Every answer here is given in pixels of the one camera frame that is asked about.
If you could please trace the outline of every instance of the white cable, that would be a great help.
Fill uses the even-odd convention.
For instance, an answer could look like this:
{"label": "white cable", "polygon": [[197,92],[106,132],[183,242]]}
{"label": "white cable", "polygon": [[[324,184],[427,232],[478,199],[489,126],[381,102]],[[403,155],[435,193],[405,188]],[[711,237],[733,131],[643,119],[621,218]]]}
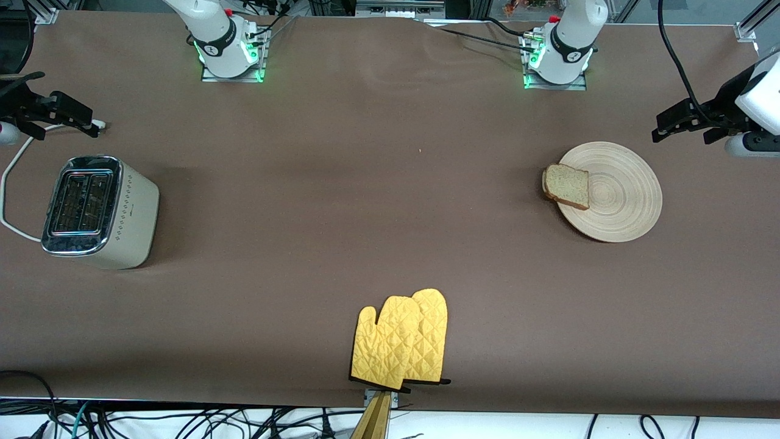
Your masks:
{"label": "white cable", "polygon": [[[56,130],[57,128],[62,128],[65,125],[51,125],[50,127],[46,127],[46,131]],[[22,154],[27,150],[27,147],[30,146],[35,139],[30,136],[27,141],[24,142],[24,145],[22,145],[22,148],[19,148],[19,152],[16,153],[16,156],[11,160],[11,163],[8,164],[8,167],[5,168],[5,172],[2,173],[2,179],[0,179],[0,222],[11,231],[14,231],[18,233],[19,235],[35,242],[41,242],[41,239],[39,237],[34,237],[32,235],[26,234],[22,232],[21,230],[17,229],[16,227],[9,224],[8,221],[5,220],[5,181],[8,179],[8,174],[11,173],[11,170],[14,166],[16,166],[16,162],[19,162],[19,159],[22,158]]]}

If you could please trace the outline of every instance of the oven mitt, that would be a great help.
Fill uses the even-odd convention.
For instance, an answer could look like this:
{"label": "oven mitt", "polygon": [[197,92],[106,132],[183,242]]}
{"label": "oven mitt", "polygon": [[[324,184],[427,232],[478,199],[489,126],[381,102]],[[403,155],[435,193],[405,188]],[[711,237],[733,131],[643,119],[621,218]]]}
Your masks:
{"label": "oven mitt", "polygon": [[421,318],[417,301],[407,297],[388,297],[379,320],[373,306],[361,309],[355,329],[349,378],[401,390]]}
{"label": "oven mitt", "polygon": [[420,306],[422,319],[415,334],[406,379],[423,384],[439,384],[447,335],[447,302],[433,288],[414,293],[412,299]]}

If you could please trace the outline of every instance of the black strap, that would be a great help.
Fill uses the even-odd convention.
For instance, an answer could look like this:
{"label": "black strap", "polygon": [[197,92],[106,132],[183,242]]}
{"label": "black strap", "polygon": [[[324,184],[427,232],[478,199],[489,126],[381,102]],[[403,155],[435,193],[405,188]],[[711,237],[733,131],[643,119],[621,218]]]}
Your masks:
{"label": "black strap", "polygon": [[550,40],[552,41],[552,47],[554,47],[555,50],[561,54],[563,57],[563,62],[567,62],[569,64],[580,61],[593,47],[593,43],[590,43],[587,47],[583,48],[573,48],[572,46],[567,45],[561,41],[561,38],[558,36],[557,24],[552,28],[550,37]]}
{"label": "black strap", "polygon": [[197,46],[206,55],[214,56],[214,57],[222,56],[222,51],[224,51],[226,47],[230,46],[231,43],[233,43],[233,40],[236,39],[236,22],[233,20],[229,20],[229,21],[230,21],[230,28],[228,29],[228,32],[222,37],[217,38],[214,41],[201,41],[195,38],[195,42]]}

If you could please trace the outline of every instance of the white floor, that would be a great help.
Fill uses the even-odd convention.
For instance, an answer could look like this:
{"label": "white floor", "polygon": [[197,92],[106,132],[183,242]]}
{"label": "white floor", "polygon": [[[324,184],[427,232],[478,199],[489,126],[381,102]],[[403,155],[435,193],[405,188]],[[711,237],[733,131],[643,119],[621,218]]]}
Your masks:
{"label": "white floor", "polygon": [[[346,409],[332,409],[338,412]],[[246,413],[253,422],[262,422],[270,410],[248,410]],[[177,412],[135,412],[134,416],[154,417]],[[321,414],[320,409],[297,409],[282,419],[280,423],[291,423],[297,419]],[[118,413],[113,417],[126,416]],[[556,415],[523,413],[478,413],[478,412],[407,412],[394,411],[391,414],[388,439],[408,439],[415,435],[420,439],[453,438],[516,438],[516,439],[584,439],[592,415]],[[331,426],[339,437],[348,437],[349,430],[356,424],[360,415],[330,416]],[[44,421],[43,415],[0,416],[0,439],[29,437]],[[164,420],[121,420],[115,424],[130,439],[173,439],[179,429],[190,418]],[[693,418],[685,416],[658,416],[665,439],[688,439],[693,426]],[[654,439],[660,439],[649,422],[648,430]],[[205,428],[201,427],[190,438],[203,437]],[[313,428],[300,428],[285,432],[284,438],[311,439],[318,437]],[[248,432],[236,428],[221,426],[214,432],[214,439],[240,439]],[[52,426],[46,430],[45,439],[52,438]],[[60,437],[67,439],[62,429]],[[746,437],[749,439],[777,439],[780,437],[780,419],[737,419],[703,418],[696,439],[730,439]],[[645,439],[639,426],[639,416],[601,415],[596,422],[593,439]]]}

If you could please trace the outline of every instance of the black cable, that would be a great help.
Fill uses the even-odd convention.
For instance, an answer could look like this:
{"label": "black cable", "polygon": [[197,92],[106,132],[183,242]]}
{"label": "black cable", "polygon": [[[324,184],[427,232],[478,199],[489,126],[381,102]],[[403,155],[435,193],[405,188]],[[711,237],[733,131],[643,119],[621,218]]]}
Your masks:
{"label": "black cable", "polygon": [[647,432],[647,429],[644,428],[644,420],[649,419],[653,425],[655,425],[655,429],[658,430],[658,434],[661,435],[661,439],[666,439],[664,436],[664,431],[661,430],[661,426],[658,425],[658,422],[655,421],[655,418],[650,415],[642,415],[639,417],[639,427],[642,429],[642,433],[644,433],[645,436],[647,436],[647,439],[656,439],[655,437],[651,436],[650,433]]}
{"label": "black cable", "polygon": [[208,413],[208,410],[204,410],[204,411],[198,413],[197,415],[193,416],[192,419],[187,421],[187,423],[184,424],[184,427],[182,427],[182,429],[179,430],[179,432],[176,434],[175,439],[179,439],[179,436],[181,436],[184,433],[184,430],[186,430],[187,427],[189,427],[191,423],[195,422],[196,419],[200,418],[201,416],[205,415],[206,413]]}
{"label": "black cable", "polygon": [[51,421],[46,421],[46,422],[42,423],[41,426],[38,427],[37,430],[35,430],[35,433],[33,433],[30,436],[30,439],[43,439],[44,432],[46,431],[46,427],[48,427],[49,422],[51,422]]}
{"label": "black cable", "polygon": [[[348,410],[348,411],[345,411],[345,412],[329,413],[328,416],[359,415],[359,414],[364,413],[364,412],[365,412],[364,410]],[[268,439],[278,439],[279,435],[284,433],[285,430],[287,430],[289,428],[300,427],[301,424],[307,423],[307,422],[309,422],[311,420],[314,420],[314,419],[320,419],[321,417],[322,417],[322,415],[309,416],[308,418],[301,419],[301,420],[296,421],[296,422],[291,423],[291,424],[287,424],[283,428],[281,428],[277,434],[272,434],[271,436],[269,436]]]}
{"label": "black cable", "polygon": [[111,428],[108,427],[105,410],[101,410],[100,412],[97,413],[97,427],[100,429],[101,433],[103,434],[104,439],[116,439],[114,433],[111,432]]}
{"label": "black cable", "polygon": [[27,64],[30,54],[33,53],[33,43],[35,42],[35,18],[33,17],[33,12],[30,11],[30,3],[28,0],[22,0],[22,4],[24,4],[24,10],[27,12],[27,28],[30,34],[27,37],[27,47],[24,49],[22,60],[19,62],[19,66],[16,67],[16,73],[21,72]]}
{"label": "black cable", "polygon": [[514,35],[516,37],[522,37],[523,34],[524,34],[524,32],[518,32],[517,30],[509,29],[508,27],[504,26],[504,23],[498,21],[497,19],[495,19],[495,18],[493,18],[491,16],[484,17],[482,19],[482,21],[489,21],[489,22],[495,24],[496,26],[501,27],[501,30],[503,30],[507,34]]}
{"label": "black cable", "polygon": [[253,424],[252,424],[251,422],[249,422],[249,418],[246,416],[246,410],[242,410],[242,411],[241,411],[241,416],[243,416],[243,418],[244,418],[244,423],[247,425],[247,428],[246,428],[246,429],[247,429],[247,430],[248,430],[250,433],[252,433],[252,425],[253,425]]}
{"label": "black cable", "polygon": [[510,43],[504,43],[504,42],[501,42],[501,41],[491,40],[489,38],[482,38],[482,37],[478,37],[477,35],[464,34],[463,32],[458,32],[457,30],[450,30],[450,29],[441,29],[441,30],[443,30],[444,32],[449,32],[450,34],[460,35],[461,37],[468,37],[468,38],[473,38],[475,40],[484,41],[486,43],[491,43],[493,45],[499,45],[499,46],[504,46],[504,47],[511,47],[511,48],[514,48],[514,49],[517,49],[517,50],[522,50],[522,51],[525,51],[525,52],[533,52],[534,51],[532,48],[521,47],[521,46],[518,46],[518,45],[511,45]]}
{"label": "black cable", "polygon": [[[656,422],[655,418],[650,415],[642,415],[639,417],[639,427],[642,429],[642,433],[644,433],[644,435],[647,436],[647,439],[656,439],[656,438],[651,436],[650,433],[647,431],[647,429],[644,427],[644,420],[646,419],[649,419],[653,423],[655,429],[658,430],[658,434],[661,435],[661,439],[666,439],[664,437],[664,431],[661,430],[661,426],[658,425],[658,422]],[[696,439],[696,431],[699,430],[700,420],[701,420],[700,416],[695,416],[693,418],[693,428],[690,431],[690,439]]]}
{"label": "black cable", "polygon": [[129,437],[127,437],[127,436],[125,436],[124,434],[122,434],[122,432],[121,432],[121,431],[117,430],[117,428],[116,428],[116,427],[114,427],[113,425],[111,425],[110,423],[108,423],[108,424],[106,424],[106,425],[108,426],[108,429],[109,429],[109,430],[114,430],[114,433],[116,433],[116,434],[118,434],[119,436],[121,436],[121,437],[122,437],[122,439],[130,439]]}
{"label": "black cable", "polygon": [[282,3],[279,6],[279,14],[280,15],[287,15],[287,13],[290,12],[290,9],[292,9],[292,8],[293,7],[290,6],[290,4],[289,4],[289,0],[286,0],[284,3]]}
{"label": "black cable", "polygon": [[252,3],[243,2],[243,7],[246,8],[247,6],[249,6],[250,9],[252,9],[255,14],[260,15],[260,12],[257,9],[254,8],[254,5]]}
{"label": "black cable", "polygon": [[696,416],[693,419],[693,429],[690,431],[690,439],[696,439],[696,430],[699,430],[699,421],[701,416]]}
{"label": "black cable", "polygon": [[328,410],[322,408],[322,435],[320,439],[336,439],[336,433],[331,428],[331,420],[328,418]]}
{"label": "black cable", "polygon": [[[26,78],[26,77],[28,77],[28,76],[30,76],[30,75],[34,75],[35,73],[31,73],[31,74],[29,74],[29,75],[25,75],[23,78],[21,78],[21,79],[19,79],[19,80],[22,80],[22,84],[23,84],[23,83],[26,81],[26,80],[24,80],[24,78]],[[5,93],[7,93],[7,91],[5,90],[5,88],[3,88],[3,90],[2,90],[2,91],[0,91],[0,97],[2,97],[2,96],[5,94],[3,91],[4,91]],[[52,390],[51,390],[51,386],[49,386],[49,385],[48,385],[48,383],[46,382],[46,380],[44,380],[44,379],[43,379],[43,377],[41,377],[40,375],[38,375],[38,374],[36,374],[36,373],[32,373],[32,372],[27,372],[26,370],[0,370],[0,377],[3,377],[3,376],[8,376],[8,377],[14,377],[14,376],[17,376],[17,377],[27,377],[27,378],[32,378],[32,379],[34,379],[34,380],[38,381],[39,383],[43,384],[43,385],[44,385],[44,387],[46,387],[46,393],[48,394],[49,401],[50,401],[50,403],[51,403],[51,413],[49,414],[49,417],[50,417],[50,418],[52,418],[52,417],[54,418],[54,437],[58,437],[58,435],[57,435],[57,434],[58,434],[58,431],[57,431],[57,429],[58,429],[58,427],[59,427],[59,422],[58,422],[58,420],[57,420],[57,405],[55,404],[55,399],[56,399],[56,398],[55,398],[55,396],[54,396],[54,391],[52,391]]]}
{"label": "black cable", "polygon": [[590,437],[593,435],[593,426],[596,425],[596,418],[598,418],[598,413],[594,414],[593,418],[590,419],[590,425],[587,428],[585,439],[590,439]]}
{"label": "black cable", "polygon": [[206,415],[206,416],[203,418],[203,420],[202,420],[202,421],[200,421],[199,423],[195,424],[195,427],[192,427],[192,429],[190,429],[190,432],[189,432],[189,433],[187,433],[187,434],[185,434],[184,436],[182,436],[182,439],[187,439],[188,437],[190,437],[190,435],[191,435],[192,433],[195,433],[195,430],[197,430],[197,428],[198,428],[198,427],[200,427],[200,426],[201,426],[201,425],[203,425],[204,423],[208,422],[208,420],[209,420],[209,419],[211,419],[212,417],[214,417],[214,416],[216,416],[216,415],[221,415],[221,414],[222,414],[222,411],[221,411],[221,409],[220,409],[220,410],[217,410],[217,411],[216,411],[216,412],[214,412],[214,413],[208,413],[208,414],[207,414],[207,415]]}
{"label": "black cable", "polygon": [[277,434],[279,432],[279,429],[278,429],[276,423],[284,416],[284,415],[280,415],[279,417],[276,417],[276,416],[274,416],[275,413],[276,413],[276,409],[274,409],[273,412],[271,412],[271,419],[272,419],[272,421],[271,421],[271,434],[272,435],[273,434]]}
{"label": "black cable", "polygon": [[274,411],[271,412],[271,416],[268,417],[268,419],[265,420],[262,426],[260,426],[257,431],[254,432],[254,434],[250,437],[250,439],[259,439],[263,434],[265,434],[266,431],[272,430],[274,431],[276,429],[276,423],[286,416],[288,413],[290,413],[292,410],[294,410],[293,407],[284,407],[279,409],[279,411],[276,411],[277,409],[274,408]]}
{"label": "black cable", "polygon": [[84,423],[84,426],[87,428],[87,436],[90,439],[97,439],[98,435],[95,433],[95,425],[92,423],[92,414],[89,412],[85,412],[82,415],[82,420]]}
{"label": "black cable", "polygon": [[722,123],[713,122],[707,116],[707,114],[704,113],[704,110],[701,108],[699,101],[696,99],[696,95],[693,93],[693,87],[688,80],[688,75],[685,73],[685,68],[683,68],[683,64],[677,57],[675,49],[672,47],[672,43],[669,41],[669,36],[666,34],[666,26],[664,25],[664,0],[658,0],[658,29],[661,32],[661,39],[664,41],[666,51],[669,52],[669,56],[672,57],[672,61],[675,63],[675,67],[677,67],[677,72],[680,75],[680,79],[682,79],[682,85],[685,86],[685,89],[688,92],[688,97],[690,98],[691,105],[693,105],[693,109],[696,110],[696,113],[698,113],[699,117],[701,117],[704,122],[707,122],[714,127],[728,129],[729,127]]}
{"label": "black cable", "polygon": [[[2,410],[3,415],[39,414],[43,412],[44,414],[48,415],[48,418],[51,422],[55,423],[55,429],[57,426],[59,426],[67,433],[67,436],[70,436],[72,433],[72,428],[69,427],[73,427],[73,424],[67,423],[64,420],[60,420],[59,417],[62,415],[68,415],[75,419],[80,404],[77,404],[77,402],[74,404],[72,402],[55,401],[55,411],[58,416],[57,418],[53,416],[50,410],[50,404],[50,402],[38,402],[35,400],[0,399],[0,409]],[[94,412],[93,409],[87,411],[86,414],[90,415],[92,412]],[[89,430],[89,427],[87,427],[87,431],[80,434],[79,437],[86,436],[87,434],[91,434],[91,436],[96,437],[97,432],[93,432],[94,429]]]}
{"label": "black cable", "polygon": [[241,439],[246,439],[246,431],[244,431],[243,428],[241,428],[241,426],[236,425],[234,423],[225,423],[225,425],[239,429],[241,431]]}
{"label": "black cable", "polygon": [[2,98],[3,96],[7,95],[11,90],[21,86],[22,84],[25,84],[27,81],[34,80],[34,79],[39,79],[39,78],[42,78],[44,76],[46,76],[46,73],[43,73],[43,72],[28,73],[28,74],[24,75],[23,77],[21,77],[21,78],[19,78],[17,80],[14,80],[11,84],[8,84],[8,85],[6,85],[3,88],[0,88],[0,98]]}
{"label": "black cable", "polygon": [[211,421],[209,421],[209,426],[206,429],[206,433],[203,435],[203,439],[206,439],[206,436],[208,436],[208,434],[213,434],[214,433],[214,429],[219,427],[220,424],[229,423],[228,422],[229,419],[231,419],[233,416],[239,414],[239,412],[242,412],[242,411],[243,411],[243,409],[238,409],[238,410],[236,410],[235,412],[233,412],[233,413],[231,413],[229,415],[225,415],[224,418],[220,419],[219,421],[217,421],[215,423],[212,423]]}
{"label": "black cable", "polygon": [[159,421],[161,419],[171,419],[171,418],[188,418],[191,416],[202,416],[203,412],[193,415],[192,413],[176,413],[175,415],[166,415],[166,416],[153,416],[153,417],[144,417],[144,416],[117,416],[115,418],[109,419],[109,421],[120,421],[123,419],[137,419],[137,420],[143,420],[143,421]]}

